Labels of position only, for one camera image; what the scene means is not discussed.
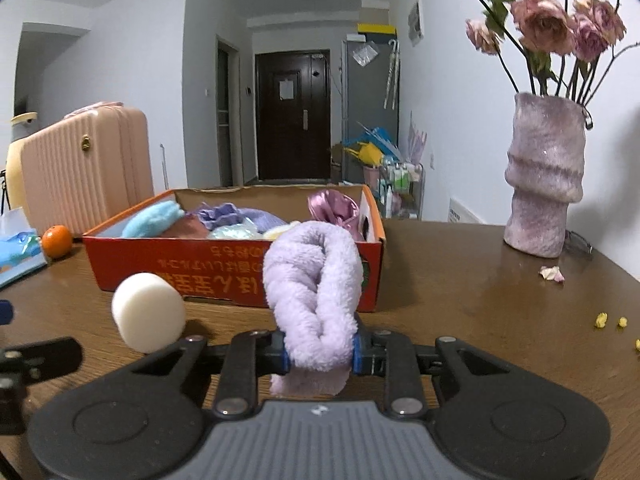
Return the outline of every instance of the wooden table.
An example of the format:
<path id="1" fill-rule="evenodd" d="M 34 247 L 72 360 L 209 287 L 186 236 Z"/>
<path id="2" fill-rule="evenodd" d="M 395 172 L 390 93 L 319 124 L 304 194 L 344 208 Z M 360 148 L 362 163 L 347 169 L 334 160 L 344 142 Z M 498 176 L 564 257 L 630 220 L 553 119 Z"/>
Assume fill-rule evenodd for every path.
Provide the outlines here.
<path id="1" fill-rule="evenodd" d="M 609 417 L 612 442 L 598 480 L 638 478 L 640 449 L 640 283 L 600 254 L 563 255 L 566 283 L 538 276 L 544 262 L 502 243 L 493 226 L 391 221 L 386 224 L 380 311 L 362 316 L 370 327 L 433 344 L 454 335 L 594 400 Z M 0 328 L 2 346 L 73 336 L 84 347 L 81 370 L 32 388 L 28 408 L 95 379 L 140 355 L 120 340 L 111 320 L 111 295 L 98 290 L 81 248 L 2 292 L 16 309 Z M 608 312 L 604 330 L 593 327 Z M 620 316 L 629 320 L 616 328 Z M 229 342 L 252 328 L 274 328 L 268 310 L 188 303 L 188 331 Z M 261 394 L 268 382 L 261 380 Z M 353 378 L 346 399 L 382 397 L 382 380 Z M 38 478 L 24 437 L 0 447 L 25 478 Z"/>

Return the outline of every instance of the suitcase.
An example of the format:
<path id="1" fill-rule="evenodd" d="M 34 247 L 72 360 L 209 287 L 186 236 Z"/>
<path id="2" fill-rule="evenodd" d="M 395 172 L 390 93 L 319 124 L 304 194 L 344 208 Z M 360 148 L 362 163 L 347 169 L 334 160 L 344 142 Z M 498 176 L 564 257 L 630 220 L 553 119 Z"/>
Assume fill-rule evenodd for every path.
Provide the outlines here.
<path id="1" fill-rule="evenodd" d="M 62 224 L 74 236 L 154 195 L 145 115 L 99 103 L 9 145 L 6 182 L 42 234 Z"/>

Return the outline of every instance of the tangerine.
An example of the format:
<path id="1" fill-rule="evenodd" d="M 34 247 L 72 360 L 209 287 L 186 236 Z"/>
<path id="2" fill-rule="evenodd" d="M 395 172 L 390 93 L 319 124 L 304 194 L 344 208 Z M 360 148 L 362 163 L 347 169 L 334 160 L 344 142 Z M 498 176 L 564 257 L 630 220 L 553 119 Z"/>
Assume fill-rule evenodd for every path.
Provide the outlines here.
<path id="1" fill-rule="evenodd" d="M 69 254 L 74 243 L 71 231 L 63 225 L 50 227 L 42 235 L 42 251 L 52 260 Z"/>

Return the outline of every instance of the red cardboard box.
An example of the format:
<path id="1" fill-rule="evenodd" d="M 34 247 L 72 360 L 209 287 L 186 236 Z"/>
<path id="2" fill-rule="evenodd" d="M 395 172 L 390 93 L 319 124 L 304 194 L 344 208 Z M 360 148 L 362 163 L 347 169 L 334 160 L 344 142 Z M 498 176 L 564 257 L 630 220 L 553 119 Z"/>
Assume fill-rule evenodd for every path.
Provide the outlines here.
<path id="1" fill-rule="evenodd" d="M 228 301 L 243 306 L 267 306 L 262 284 L 262 262 L 271 242 L 265 240 L 187 240 L 181 238 L 120 238 L 129 219 L 149 205 L 174 201 L 188 211 L 202 202 L 217 206 L 268 211 L 287 222 L 311 220 L 307 197 L 324 186 L 252 186 L 216 190 L 169 190 L 107 220 L 84 234 L 83 241 L 95 279 L 113 292 L 138 272 L 152 272 L 183 296 Z M 339 187 L 360 204 L 360 227 L 366 236 L 358 242 L 364 265 L 360 312 L 373 312 L 378 298 L 385 242 L 382 220 L 367 186 Z"/>

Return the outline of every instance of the white sponge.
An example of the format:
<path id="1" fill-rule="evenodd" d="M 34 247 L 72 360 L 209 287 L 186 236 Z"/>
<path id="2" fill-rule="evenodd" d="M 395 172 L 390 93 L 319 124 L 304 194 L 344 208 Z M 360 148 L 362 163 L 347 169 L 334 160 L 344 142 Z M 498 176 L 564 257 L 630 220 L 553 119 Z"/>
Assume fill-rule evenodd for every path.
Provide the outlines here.
<path id="1" fill-rule="evenodd" d="M 175 343 L 186 324 L 180 293 L 146 272 L 120 284 L 111 300 L 111 313 L 123 341 L 145 354 Z"/>

